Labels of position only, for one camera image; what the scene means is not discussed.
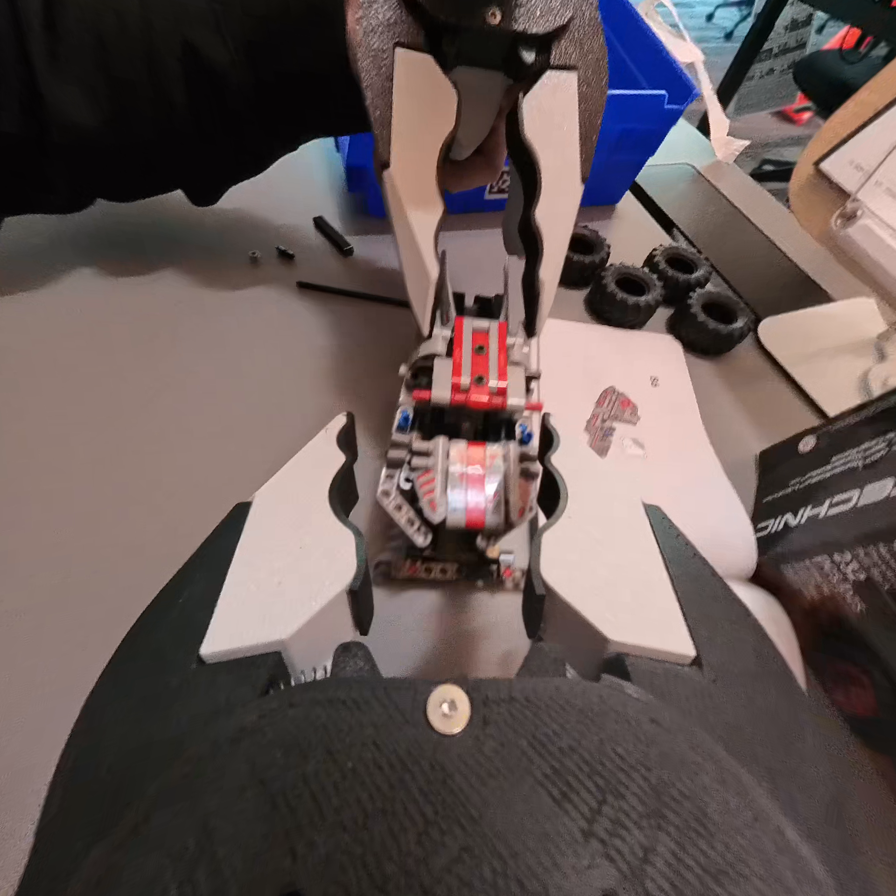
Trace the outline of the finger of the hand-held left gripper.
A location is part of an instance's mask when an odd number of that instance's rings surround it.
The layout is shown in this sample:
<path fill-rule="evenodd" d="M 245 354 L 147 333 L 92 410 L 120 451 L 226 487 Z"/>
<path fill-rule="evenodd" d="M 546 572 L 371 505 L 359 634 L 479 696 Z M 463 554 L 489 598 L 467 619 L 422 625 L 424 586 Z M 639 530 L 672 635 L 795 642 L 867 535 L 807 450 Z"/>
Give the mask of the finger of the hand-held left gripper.
<path fill-rule="evenodd" d="M 506 137 L 508 322 L 535 338 L 554 302 L 583 192 L 577 73 L 544 72 L 508 113 Z"/>
<path fill-rule="evenodd" d="M 420 330 L 431 330 L 445 213 L 439 169 L 454 135 L 458 95 L 433 57 L 396 48 L 391 109 L 389 163 L 382 172 L 385 204 L 411 311 Z"/>

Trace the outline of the white instruction booklet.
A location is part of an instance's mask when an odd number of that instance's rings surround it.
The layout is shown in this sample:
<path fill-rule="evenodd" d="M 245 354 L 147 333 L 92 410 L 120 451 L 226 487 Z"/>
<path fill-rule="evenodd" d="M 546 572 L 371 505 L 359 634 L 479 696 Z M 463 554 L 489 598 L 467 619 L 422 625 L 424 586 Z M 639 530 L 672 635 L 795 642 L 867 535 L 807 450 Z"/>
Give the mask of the white instruction booklet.
<path fill-rule="evenodd" d="M 678 342 L 637 330 L 554 319 L 540 336 L 540 394 L 563 435 L 579 435 L 603 467 L 662 510 L 806 689 L 798 638 L 784 609 L 749 582 L 756 539 L 715 454 Z"/>

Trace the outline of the blue plastic bin with tag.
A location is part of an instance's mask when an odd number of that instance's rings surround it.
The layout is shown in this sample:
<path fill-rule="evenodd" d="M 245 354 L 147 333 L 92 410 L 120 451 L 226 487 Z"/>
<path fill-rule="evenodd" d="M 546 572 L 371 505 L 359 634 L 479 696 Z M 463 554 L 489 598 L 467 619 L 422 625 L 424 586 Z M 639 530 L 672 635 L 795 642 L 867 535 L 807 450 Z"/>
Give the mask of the blue plastic bin with tag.
<path fill-rule="evenodd" d="M 698 89 L 679 62 L 629 1 L 599 1 L 608 51 L 609 93 L 581 206 L 617 204 L 666 139 Z M 374 168 L 371 133 L 332 138 L 347 192 L 359 211 L 385 217 L 385 201 Z M 451 215 L 504 210 L 509 162 L 491 185 L 446 194 Z"/>

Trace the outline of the black office chair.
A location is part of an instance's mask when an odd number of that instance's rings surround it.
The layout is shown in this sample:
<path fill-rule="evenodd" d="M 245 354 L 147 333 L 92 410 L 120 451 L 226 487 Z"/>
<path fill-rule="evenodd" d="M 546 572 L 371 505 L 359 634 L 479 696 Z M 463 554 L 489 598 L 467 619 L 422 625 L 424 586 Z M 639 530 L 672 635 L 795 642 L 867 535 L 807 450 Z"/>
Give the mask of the black office chair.
<path fill-rule="evenodd" d="M 846 27 L 823 48 L 797 62 L 792 77 L 814 112 L 828 119 L 894 57 L 895 49 L 887 41 Z"/>

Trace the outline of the white sign stand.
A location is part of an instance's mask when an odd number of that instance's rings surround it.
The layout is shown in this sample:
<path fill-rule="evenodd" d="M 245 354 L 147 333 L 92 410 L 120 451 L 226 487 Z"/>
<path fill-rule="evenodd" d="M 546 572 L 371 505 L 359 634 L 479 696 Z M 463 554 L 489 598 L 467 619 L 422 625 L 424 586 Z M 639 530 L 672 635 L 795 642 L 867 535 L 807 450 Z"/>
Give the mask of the white sign stand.
<path fill-rule="evenodd" d="M 882 294 L 774 315 L 758 326 L 772 359 L 829 418 L 894 393 L 894 200 L 855 196 L 834 216 L 832 231 Z"/>

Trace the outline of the toy brick truck model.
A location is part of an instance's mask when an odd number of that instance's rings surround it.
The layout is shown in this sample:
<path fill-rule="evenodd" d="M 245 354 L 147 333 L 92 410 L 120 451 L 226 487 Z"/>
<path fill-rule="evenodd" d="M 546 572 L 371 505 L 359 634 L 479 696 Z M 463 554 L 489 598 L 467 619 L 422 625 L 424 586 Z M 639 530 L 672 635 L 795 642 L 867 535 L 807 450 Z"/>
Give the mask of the toy brick truck model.
<path fill-rule="evenodd" d="M 379 581 L 520 588 L 537 518 L 538 345 L 506 295 L 439 274 L 427 337 L 400 371 L 376 501 L 392 525 Z"/>

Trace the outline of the black toy axle rod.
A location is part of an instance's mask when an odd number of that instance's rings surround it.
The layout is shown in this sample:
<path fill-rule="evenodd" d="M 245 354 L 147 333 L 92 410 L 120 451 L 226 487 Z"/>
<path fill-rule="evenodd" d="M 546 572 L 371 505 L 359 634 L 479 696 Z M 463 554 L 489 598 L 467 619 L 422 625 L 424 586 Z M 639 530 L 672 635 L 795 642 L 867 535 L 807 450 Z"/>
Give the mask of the black toy axle rod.
<path fill-rule="evenodd" d="M 345 287 L 336 287 L 332 285 L 319 284 L 307 280 L 297 280 L 296 287 L 298 289 L 302 289 L 305 291 L 314 292 L 317 294 L 335 296 L 335 297 L 344 297 L 355 299 L 359 301 L 365 301 L 367 303 L 373 303 L 377 305 L 383 305 L 387 307 L 393 308 L 409 308 L 409 302 L 406 299 L 397 298 L 397 297 L 388 297 L 375 293 L 366 292 L 364 290 L 345 288 Z"/>

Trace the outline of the black short toy beam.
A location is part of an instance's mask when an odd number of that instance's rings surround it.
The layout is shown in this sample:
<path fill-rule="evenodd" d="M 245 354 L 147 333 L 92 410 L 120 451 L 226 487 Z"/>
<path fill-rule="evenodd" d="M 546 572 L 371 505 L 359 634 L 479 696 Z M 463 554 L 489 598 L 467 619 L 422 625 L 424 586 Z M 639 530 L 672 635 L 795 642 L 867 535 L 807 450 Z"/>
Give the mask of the black short toy beam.
<path fill-rule="evenodd" d="M 322 215 L 316 215 L 312 219 L 315 231 L 322 236 L 325 241 L 344 258 L 351 258 L 354 255 L 354 246 L 349 239 L 342 234 L 330 221 Z"/>

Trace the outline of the black toy set box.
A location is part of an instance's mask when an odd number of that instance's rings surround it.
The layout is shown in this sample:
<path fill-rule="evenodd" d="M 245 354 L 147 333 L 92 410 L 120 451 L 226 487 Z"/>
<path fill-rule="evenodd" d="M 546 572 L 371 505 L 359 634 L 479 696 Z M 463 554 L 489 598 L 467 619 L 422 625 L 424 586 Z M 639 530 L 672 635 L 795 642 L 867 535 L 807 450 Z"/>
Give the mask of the black toy set box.
<path fill-rule="evenodd" d="M 895 745 L 894 391 L 763 450 L 756 581 L 867 746 Z"/>

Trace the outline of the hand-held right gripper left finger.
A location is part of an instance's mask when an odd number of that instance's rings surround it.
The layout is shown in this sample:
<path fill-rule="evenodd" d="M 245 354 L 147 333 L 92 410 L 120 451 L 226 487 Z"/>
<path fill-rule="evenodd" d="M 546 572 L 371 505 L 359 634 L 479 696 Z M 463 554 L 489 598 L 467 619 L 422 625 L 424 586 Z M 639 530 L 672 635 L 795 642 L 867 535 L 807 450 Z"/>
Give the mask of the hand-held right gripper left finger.
<path fill-rule="evenodd" d="M 199 656 L 276 653 L 290 674 L 330 674 L 369 633 L 373 583 L 357 504 L 357 435 L 337 415 L 252 497 Z"/>

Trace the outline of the person's left hand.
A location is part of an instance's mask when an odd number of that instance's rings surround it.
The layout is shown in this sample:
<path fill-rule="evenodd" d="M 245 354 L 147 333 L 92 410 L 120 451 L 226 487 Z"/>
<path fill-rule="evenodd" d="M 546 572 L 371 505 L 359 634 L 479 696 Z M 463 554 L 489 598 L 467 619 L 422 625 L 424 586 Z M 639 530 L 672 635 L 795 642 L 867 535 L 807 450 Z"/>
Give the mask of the person's left hand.
<path fill-rule="evenodd" d="M 515 96 L 507 94 L 501 101 L 488 133 L 466 158 L 445 157 L 441 164 L 439 184 L 443 192 L 465 192 L 493 183 L 504 169 L 507 157 L 506 120 Z"/>

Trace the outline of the clear plastic wrapper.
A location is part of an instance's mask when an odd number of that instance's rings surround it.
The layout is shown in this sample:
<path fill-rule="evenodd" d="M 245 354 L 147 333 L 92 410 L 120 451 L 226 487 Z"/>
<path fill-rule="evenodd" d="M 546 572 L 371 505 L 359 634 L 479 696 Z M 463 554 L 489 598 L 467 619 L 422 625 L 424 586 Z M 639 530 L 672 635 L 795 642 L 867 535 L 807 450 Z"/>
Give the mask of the clear plastic wrapper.
<path fill-rule="evenodd" d="M 669 1 L 643 1 L 638 4 L 637 11 L 669 54 L 696 76 L 711 149 L 717 161 L 734 163 L 749 141 L 731 135 L 730 121 L 713 87 L 705 55 L 686 30 L 676 7 Z"/>

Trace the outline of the person's left forearm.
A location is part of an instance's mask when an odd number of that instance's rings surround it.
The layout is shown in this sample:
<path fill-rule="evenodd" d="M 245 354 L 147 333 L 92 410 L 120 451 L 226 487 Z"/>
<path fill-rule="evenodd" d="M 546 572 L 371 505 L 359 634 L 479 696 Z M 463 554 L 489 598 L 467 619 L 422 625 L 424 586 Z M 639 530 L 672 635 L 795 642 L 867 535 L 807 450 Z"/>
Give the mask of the person's left forearm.
<path fill-rule="evenodd" d="M 215 205 L 369 131 L 344 2 L 3 1 L 2 219 L 182 192 Z"/>

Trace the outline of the black toy tire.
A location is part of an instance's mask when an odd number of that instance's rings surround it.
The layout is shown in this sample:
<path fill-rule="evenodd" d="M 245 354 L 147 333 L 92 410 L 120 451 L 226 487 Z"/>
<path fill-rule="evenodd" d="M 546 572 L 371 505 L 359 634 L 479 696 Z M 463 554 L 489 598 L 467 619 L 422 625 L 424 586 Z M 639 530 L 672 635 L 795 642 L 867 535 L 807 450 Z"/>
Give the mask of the black toy tire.
<path fill-rule="evenodd" d="M 559 279 L 562 287 L 587 289 L 609 265 L 610 243 L 589 225 L 577 226 L 570 236 Z"/>
<path fill-rule="evenodd" d="M 755 314 L 741 299 L 714 286 L 698 288 L 666 320 L 667 333 L 699 357 L 732 352 L 755 326 Z"/>
<path fill-rule="evenodd" d="M 663 304 L 670 307 L 706 287 L 713 274 L 711 264 L 699 252 L 678 243 L 654 248 L 644 259 L 643 268 L 657 279 Z"/>
<path fill-rule="evenodd" d="M 644 267 L 613 263 L 593 281 L 585 298 L 588 316 L 607 326 L 641 330 L 664 298 L 657 277 Z"/>

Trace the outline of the instruction sign board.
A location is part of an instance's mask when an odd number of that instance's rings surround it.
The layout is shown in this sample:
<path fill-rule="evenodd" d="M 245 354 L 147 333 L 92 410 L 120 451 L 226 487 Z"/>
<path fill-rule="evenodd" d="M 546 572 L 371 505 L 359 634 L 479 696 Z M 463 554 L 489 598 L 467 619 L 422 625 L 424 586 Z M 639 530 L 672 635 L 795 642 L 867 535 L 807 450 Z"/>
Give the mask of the instruction sign board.
<path fill-rule="evenodd" d="M 825 240 L 835 214 L 894 151 L 894 68 L 886 67 L 835 111 L 802 152 L 790 179 L 790 209 Z"/>

